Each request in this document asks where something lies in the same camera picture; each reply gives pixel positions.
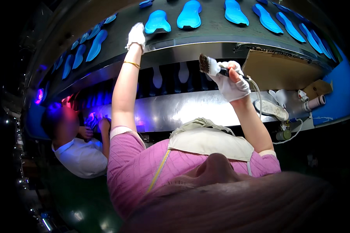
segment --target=white cloth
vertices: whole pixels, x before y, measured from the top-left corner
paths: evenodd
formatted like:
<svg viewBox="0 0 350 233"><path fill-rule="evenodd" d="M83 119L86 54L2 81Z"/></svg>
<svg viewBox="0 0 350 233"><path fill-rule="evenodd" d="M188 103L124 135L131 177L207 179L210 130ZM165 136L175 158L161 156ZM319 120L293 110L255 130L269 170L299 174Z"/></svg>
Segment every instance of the white cloth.
<svg viewBox="0 0 350 233"><path fill-rule="evenodd" d="M250 94L250 88L247 81L242 77L244 73L241 70L240 64L238 64L235 61L229 61L233 62L236 67L235 71L239 74L240 81L234 83L231 81L231 79L227 76L224 76L220 73L218 73L216 76L209 75L211 79L216 82L218 85L219 91L222 93L224 98L228 100L228 102L232 102L234 100L239 100L241 98L244 98L245 96ZM220 67L228 68L228 62L218 62L218 65Z"/></svg>
<svg viewBox="0 0 350 233"><path fill-rule="evenodd" d="M197 118L171 133L168 150L202 155L220 153L229 159L248 162L254 148L245 138L236 137L231 129L215 125L205 118Z"/></svg>
<svg viewBox="0 0 350 233"><path fill-rule="evenodd" d="M52 145L52 150L62 165L80 178L95 178L106 173L107 158L102 152L103 144L95 138L89 142L74 138L56 151Z"/></svg>
<svg viewBox="0 0 350 233"><path fill-rule="evenodd" d="M145 36L144 36L144 25L143 23L136 23L128 34L128 43L125 47L129 50L132 43L138 43L141 45L141 48L144 53L145 48Z"/></svg>

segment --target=gold bangle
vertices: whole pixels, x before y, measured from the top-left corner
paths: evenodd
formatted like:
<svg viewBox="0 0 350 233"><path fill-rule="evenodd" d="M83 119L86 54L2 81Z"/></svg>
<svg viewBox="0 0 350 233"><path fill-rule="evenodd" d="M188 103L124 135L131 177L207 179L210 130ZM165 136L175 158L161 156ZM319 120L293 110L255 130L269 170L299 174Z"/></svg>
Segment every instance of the gold bangle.
<svg viewBox="0 0 350 233"><path fill-rule="evenodd" d="M134 62L126 62L126 61L124 61L123 63L130 63L130 64L132 64L132 65L134 65L134 66L136 66L137 68L140 69L139 64L136 64L136 63L134 63Z"/></svg>

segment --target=gloved hand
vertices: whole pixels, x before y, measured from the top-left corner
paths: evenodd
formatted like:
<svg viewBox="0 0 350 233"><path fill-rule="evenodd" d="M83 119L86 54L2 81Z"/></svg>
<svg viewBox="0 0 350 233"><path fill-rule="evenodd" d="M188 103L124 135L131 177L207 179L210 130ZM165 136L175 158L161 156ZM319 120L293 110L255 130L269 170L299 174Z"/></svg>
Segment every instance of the gloved hand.
<svg viewBox="0 0 350 233"><path fill-rule="evenodd" d="M241 70L240 64L235 61L218 62L218 65L223 68L229 68L229 77L218 73L216 76L210 76L211 79L218 85L219 91L223 94L228 102L239 100L249 95L250 88L248 82L243 79L244 73Z"/></svg>
<svg viewBox="0 0 350 233"><path fill-rule="evenodd" d="M144 53L145 49L145 36L144 36L144 25L143 23L136 23L128 34L128 43L125 49L129 50L132 43L138 43Z"/></svg>

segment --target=conveyor belt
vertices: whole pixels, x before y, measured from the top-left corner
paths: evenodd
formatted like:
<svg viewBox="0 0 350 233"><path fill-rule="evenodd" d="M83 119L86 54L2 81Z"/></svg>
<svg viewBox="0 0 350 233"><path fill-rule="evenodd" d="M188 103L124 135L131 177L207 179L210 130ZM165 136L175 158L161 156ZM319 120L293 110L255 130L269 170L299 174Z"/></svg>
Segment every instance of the conveyor belt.
<svg viewBox="0 0 350 233"><path fill-rule="evenodd" d="M273 20L283 29L284 35L275 35L271 31L263 27L259 21L259 17L252 11L252 6L257 2L254 0L239 1L242 12L249 19L250 25L247 27L239 27L234 23L224 18L224 1L200 1L202 5L202 12L200 13L202 24L195 30L181 30L177 27L176 20L182 8L187 0L178 0L173 2L167 2L166 0L155 0L151 7L140 9L139 6L132 6L118 13L117 18L103 26L104 30L108 31L107 39L102 44L102 49L97 57L91 62L85 62L85 58L91 48L92 40L86 41L84 44L87 46L84 54L84 61L75 70L72 70L66 80L62 80L62 72L64 64L54 72L53 75L46 79L51 80L51 86L49 90L50 98L54 98L58 93L65 88L72 85L76 80L84 77L86 74L101 69L115 61L121 60L124 57L126 49L124 47L127 43L127 36L136 22L143 22L144 24L148 20L151 12L155 10L164 10L168 16L168 22L171 25L172 31L167 34L157 35L152 40L149 40L147 44L159 43L161 41L178 40L187 37L207 37L207 36L244 36L247 38L263 39L278 42L290 47L297 47L308 53L315 54L323 60L328 60L323 54L318 54L309 43L302 44L292 38L285 30L284 26L276 19L275 14L279 9L269 2L268 5L263 5L266 10L271 14ZM299 31L299 23L301 22L292 14L285 13L290 19L294 27Z"/></svg>

